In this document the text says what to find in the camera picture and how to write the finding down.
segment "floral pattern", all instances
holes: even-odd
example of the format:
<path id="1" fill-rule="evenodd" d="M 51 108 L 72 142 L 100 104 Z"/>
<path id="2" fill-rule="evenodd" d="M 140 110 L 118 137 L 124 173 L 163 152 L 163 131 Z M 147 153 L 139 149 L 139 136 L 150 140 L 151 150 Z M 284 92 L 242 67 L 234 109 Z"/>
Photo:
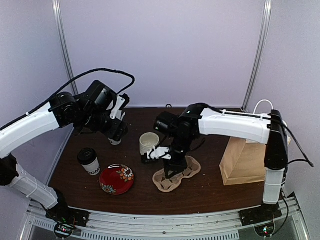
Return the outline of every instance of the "floral pattern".
<path id="1" fill-rule="evenodd" d="M 104 185 L 103 183 L 101 183 L 100 185 L 101 185 L 101 188 L 108 194 L 115 194 L 117 192 L 117 190 L 114 189 L 114 186 Z"/>
<path id="2" fill-rule="evenodd" d="M 134 179 L 134 172 L 126 165 L 121 165 L 122 169 L 120 171 L 116 171 L 117 174 L 120 174 L 120 178 L 125 182 L 131 181 Z"/>

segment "white cable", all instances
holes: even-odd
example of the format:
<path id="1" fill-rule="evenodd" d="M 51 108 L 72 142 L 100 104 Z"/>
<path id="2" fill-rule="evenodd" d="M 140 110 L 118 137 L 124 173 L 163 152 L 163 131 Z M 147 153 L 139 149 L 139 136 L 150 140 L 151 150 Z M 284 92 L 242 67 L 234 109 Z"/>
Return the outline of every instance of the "white cable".
<path id="1" fill-rule="evenodd" d="M 260 100 L 260 101 L 255 105 L 255 108 L 254 108 L 254 110 L 253 110 L 253 114 L 256 113 L 256 110 L 257 110 L 258 106 L 259 106 L 260 103 L 262 103 L 262 102 L 268 102 L 268 103 L 270 103 L 271 109 L 272 109 L 272 110 L 274 109 L 274 105 L 272 104 L 271 101 L 269 101 L 268 99 L 262 99 L 262 100 Z"/>

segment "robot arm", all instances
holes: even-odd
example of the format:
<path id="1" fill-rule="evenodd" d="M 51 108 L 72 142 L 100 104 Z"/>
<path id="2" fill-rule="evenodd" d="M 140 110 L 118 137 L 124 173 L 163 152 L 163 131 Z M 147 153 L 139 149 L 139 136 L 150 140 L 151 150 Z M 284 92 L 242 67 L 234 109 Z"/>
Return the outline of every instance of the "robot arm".
<path id="1" fill-rule="evenodd" d="M 192 141 L 201 135 L 223 135 L 266 144 L 263 202 L 275 205 L 288 166 L 287 134 L 279 123 L 282 118 L 276 110 L 269 115 L 217 112 L 205 104 L 193 104 L 179 116 L 163 112 L 157 117 L 154 128 L 173 137 L 172 144 L 151 149 L 143 157 L 163 159 L 166 178 L 171 178 L 188 167 L 185 156 Z"/>
<path id="2" fill-rule="evenodd" d="M 62 92 L 47 104 L 0 131 L 0 186 L 9 186 L 42 204 L 55 219 L 68 219 L 69 208 L 61 192 L 46 186 L 26 172 L 11 154 L 28 141 L 73 124 L 81 131 L 101 132 L 119 142 L 128 132 L 122 109 L 129 103 L 126 94 L 117 95 L 100 81 L 73 97 Z"/>

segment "wooden table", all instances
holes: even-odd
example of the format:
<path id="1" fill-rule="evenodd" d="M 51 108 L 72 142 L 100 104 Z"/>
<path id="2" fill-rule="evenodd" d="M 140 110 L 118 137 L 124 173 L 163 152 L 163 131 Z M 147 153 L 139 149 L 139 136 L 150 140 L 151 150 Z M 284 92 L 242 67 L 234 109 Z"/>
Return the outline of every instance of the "wooden table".
<path id="1" fill-rule="evenodd" d="M 110 145 L 101 133 L 70 138 L 57 165 L 50 186 L 61 190 L 71 207 L 121 214 L 172 215 L 227 211 L 260 205 L 264 184 L 250 183 L 224 186 L 219 164 L 228 144 L 228 137 L 207 136 L 206 143 L 190 155 L 201 164 L 201 172 L 182 180 L 172 192 L 160 192 L 152 181 L 163 168 L 162 161 L 144 165 L 139 153 L 139 138 L 155 132 L 153 125 L 162 111 L 179 114 L 181 108 L 127 108 L 125 120 L 129 133 L 118 146 Z M 125 164 L 135 174 L 133 187 L 123 195 L 109 195 L 99 185 L 99 175 L 90 176 L 78 163 L 82 148 L 93 148 L 101 170 L 112 164 Z"/>

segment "white panel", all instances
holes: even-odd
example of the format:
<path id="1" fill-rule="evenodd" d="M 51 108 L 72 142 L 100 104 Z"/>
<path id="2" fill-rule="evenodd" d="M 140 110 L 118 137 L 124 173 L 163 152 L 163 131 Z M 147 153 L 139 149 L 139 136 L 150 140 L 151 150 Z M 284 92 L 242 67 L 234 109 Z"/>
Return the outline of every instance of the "white panel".
<path id="1" fill-rule="evenodd" d="M 133 74 L 131 107 L 206 102 L 241 107 L 264 0 L 68 0 L 61 13 L 74 75 L 93 68 Z M 115 90 L 130 80 L 95 73 Z"/>
<path id="2" fill-rule="evenodd" d="M 315 168 L 289 165 L 285 191 L 295 191 L 311 239 L 319 239 L 320 217 L 320 1 L 273 1 L 270 29 L 249 104 L 269 99 L 293 131 Z M 258 113 L 269 111 L 262 103 Z M 301 159 L 292 141 L 289 159 Z"/>
<path id="3" fill-rule="evenodd" d="M 52 1 L 1 0 L 0 126 L 36 107 L 67 80 Z M 69 131 L 46 133 L 13 155 L 45 183 Z M 17 239 L 28 202 L 15 189 L 0 187 L 0 239 Z"/>

